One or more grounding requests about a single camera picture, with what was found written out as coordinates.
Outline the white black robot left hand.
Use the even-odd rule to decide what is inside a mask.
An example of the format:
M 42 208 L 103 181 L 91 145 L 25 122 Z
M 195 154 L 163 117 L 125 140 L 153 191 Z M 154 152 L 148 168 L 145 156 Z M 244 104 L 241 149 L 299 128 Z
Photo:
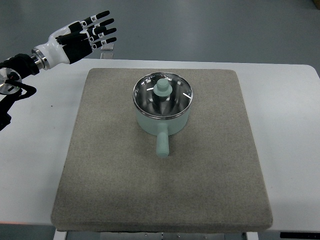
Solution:
M 73 64 L 90 55 L 94 50 L 117 40 L 110 35 L 117 29 L 108 28 L 114 22 L 107 19 L 108 10 L 74 21 L 53 32 L 48 41 L 33 48 L 31 59 L 45 70 L 59 64 Z

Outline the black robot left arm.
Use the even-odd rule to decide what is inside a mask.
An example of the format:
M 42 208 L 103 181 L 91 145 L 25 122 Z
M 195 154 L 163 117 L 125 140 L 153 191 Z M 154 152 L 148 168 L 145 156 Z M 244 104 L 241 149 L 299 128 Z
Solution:
M 22 80 L 30 75 L 37 75 L 43 64 L 32 55 L 17 54 L 0 63 L 0 129 L 11 123 L 8 114 L 15 102 L 31 97 L 37 92 L 33 86 L 24 84 Z

